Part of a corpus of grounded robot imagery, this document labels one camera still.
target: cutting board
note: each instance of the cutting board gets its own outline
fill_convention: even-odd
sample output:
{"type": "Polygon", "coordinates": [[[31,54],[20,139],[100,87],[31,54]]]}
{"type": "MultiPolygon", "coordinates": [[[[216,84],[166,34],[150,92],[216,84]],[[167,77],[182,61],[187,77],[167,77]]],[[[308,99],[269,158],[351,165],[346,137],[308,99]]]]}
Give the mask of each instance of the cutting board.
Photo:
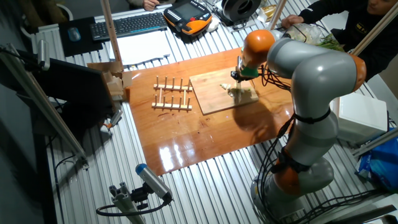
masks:
{"type": "Polygon", "coordinates": [[[243,106],[259,100],[250,82],[241,83],[241,88],[245,92],[241,94],[241,101],[239,103],[228,95],[227,90],[220,86],[223,83],[230,84],[233,87],[236,86],[236,81],[231,78],[231,71],[233,70],[235,70],[235,67],[190,77],[193,91],[195,92],[203,115],[243,106]]]}

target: wooden table surface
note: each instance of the wooden table surface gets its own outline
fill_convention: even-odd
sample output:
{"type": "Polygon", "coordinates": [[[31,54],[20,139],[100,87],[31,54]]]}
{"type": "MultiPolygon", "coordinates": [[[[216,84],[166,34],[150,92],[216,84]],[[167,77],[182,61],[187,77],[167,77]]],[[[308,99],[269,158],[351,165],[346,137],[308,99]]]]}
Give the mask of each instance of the wooden table surface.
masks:
{"type": "MultiPolygon", "coordinates": [[[[203,116],[191,92],[187,93],[191,111],[151,108],[155,94],[159,96],[153,88],[156,76],[159,83],[168,76],[168,83],[175,77],[178,85],[181,78],[187,85],[190,76],[235,66],[239,53],[240,49],[233,49],[132,72],[127,97],[147,165],[157,175],[272,139],[291,117],[290,93],[271,84],[263,87],[261,78],[254,80],[259,101],[250,105],[203,116]]],[[[183,93],[164,91],[163,95],[170,103],[172,96],[179,99],[183,93]]]]}

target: green vegetable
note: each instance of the green vegetable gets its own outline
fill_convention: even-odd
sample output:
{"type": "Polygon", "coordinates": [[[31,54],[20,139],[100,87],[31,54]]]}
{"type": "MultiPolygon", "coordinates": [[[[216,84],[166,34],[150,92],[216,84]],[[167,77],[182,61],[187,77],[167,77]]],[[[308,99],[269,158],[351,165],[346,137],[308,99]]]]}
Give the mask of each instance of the green vegetable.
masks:
{"type": "Polygon", "coordinates": [[[328,36],[322,39],[323,41],[317,44],[318,47],[344,52],[344,49],[340,47],[340,43],[333,38],[333,34],[329,34],[328,36]]]}

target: person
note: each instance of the person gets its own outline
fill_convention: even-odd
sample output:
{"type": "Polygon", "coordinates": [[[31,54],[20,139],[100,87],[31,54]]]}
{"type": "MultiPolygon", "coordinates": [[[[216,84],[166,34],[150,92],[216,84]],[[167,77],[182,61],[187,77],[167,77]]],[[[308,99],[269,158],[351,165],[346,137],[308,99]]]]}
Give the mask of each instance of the person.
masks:
{"type": "Polygon", "coordinates": [[[157,5],[173,4],[175,0],[126,0],[130,4],[130,9],[144,8],[147,11],[153,11],[157,5]]]}
{"type": "MultiPolygon", "coordinates": [[[[398,0],[320,0],[304,9],[298,16],[289,15],[282,26],[313,24],[327,15],[348,11],[344,30],[332,29],[336,40],[346,52],[354,49],[398,0]]],[[[366,81],[387,68],[398,53],[398,17],[358,55],[366,64],[366,81]]]]}

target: black jacket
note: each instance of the black jacket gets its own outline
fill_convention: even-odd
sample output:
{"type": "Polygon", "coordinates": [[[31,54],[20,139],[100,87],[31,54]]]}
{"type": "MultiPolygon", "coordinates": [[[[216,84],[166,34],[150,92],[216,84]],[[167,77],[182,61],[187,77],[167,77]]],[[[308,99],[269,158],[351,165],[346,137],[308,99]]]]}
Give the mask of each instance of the black jacket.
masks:
{"type": "MultiPolygon", "coordinates": [[[[368,0],[320,0],[304,9],[300,16],[305,23],[311,24],[327,15],[348,11],[346,29],[332,31],[337,41],[345,44],[344,50],[347,52],[355,48],[383,17],[370,15],[367,6],[368,0]]],[[[398,53],[397,43],[398,17],[360,53],[359,57],[366,63],[366,80],[387,68],[398,53]]]]}

